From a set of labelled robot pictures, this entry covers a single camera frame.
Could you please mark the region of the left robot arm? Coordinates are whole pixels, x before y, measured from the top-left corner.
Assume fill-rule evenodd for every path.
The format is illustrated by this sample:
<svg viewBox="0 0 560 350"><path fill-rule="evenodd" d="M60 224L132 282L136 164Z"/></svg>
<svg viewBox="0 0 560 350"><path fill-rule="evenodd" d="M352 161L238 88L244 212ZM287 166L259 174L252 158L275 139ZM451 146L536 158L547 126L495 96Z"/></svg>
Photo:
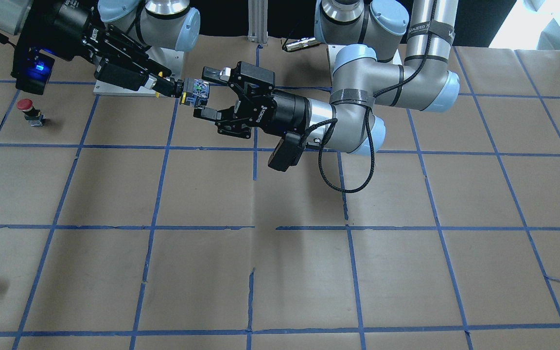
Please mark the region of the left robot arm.
<svg viewBox="0 0 560 350"><path fill-rule="evenodd" d="M342 47L328 102L280 91L272 71L238 62L232 69L205 67L202 74L231 88L238 102L193 115L213 122L222 135L249 138L260 128L280 137L278 157L316 141L349 154L378 150L386 128L374 106L443 112L457 100L459 77L448 69L457 7L455 0L416 0L408 12L396 0L318 0L315 39Z"/></svg>

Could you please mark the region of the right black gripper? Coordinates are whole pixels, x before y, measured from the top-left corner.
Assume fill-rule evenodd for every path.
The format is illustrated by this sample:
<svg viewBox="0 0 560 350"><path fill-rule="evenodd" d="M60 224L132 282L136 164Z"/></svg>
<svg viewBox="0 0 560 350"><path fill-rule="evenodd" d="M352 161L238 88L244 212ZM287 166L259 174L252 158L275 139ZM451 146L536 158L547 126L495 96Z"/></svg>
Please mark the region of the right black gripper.
<svg viewBox="0 0 560 350"><path fill-rule="evenodd" d="M97 80L126 89L152 89L179 98L184 81L147 55L147 47L100 21L95 2L34 2L22 27L22 46L52 58L82 57L96 66Z"/></svg>

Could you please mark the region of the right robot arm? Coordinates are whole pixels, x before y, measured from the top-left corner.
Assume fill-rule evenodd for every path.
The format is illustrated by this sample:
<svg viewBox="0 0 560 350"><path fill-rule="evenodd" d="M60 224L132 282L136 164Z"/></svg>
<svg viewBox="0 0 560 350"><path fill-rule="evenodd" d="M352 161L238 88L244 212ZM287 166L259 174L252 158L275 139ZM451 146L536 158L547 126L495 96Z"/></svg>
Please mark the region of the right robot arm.
<svg viewBox="0 0 560 350"><path fill-rule="evenodd" d="M96 80L179 97L183 82L152 59L153 47L194 48L200 13L188 0L0 0L0 43L16 35L11 77L16 88L42 95L55 57L84 58Z"/></svg>

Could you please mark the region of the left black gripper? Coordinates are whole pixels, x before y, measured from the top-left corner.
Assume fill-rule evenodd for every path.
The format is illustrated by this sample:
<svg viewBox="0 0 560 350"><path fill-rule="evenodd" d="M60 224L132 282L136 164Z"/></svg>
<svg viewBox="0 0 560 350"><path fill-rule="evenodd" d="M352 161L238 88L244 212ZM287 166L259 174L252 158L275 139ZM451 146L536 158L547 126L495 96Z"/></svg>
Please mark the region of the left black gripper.
<svg viewBox="0 0 560 350"><path fill-rule="evenodd" d="M204 67L202 79L231 88L238 96L235 106L220 111L196 108L194 118L215 122L218 133L250 138L252 128L282 137L286 132L304 133L311 119L307 98L276 89L275 73L240 61L236 67Z"/></svg>

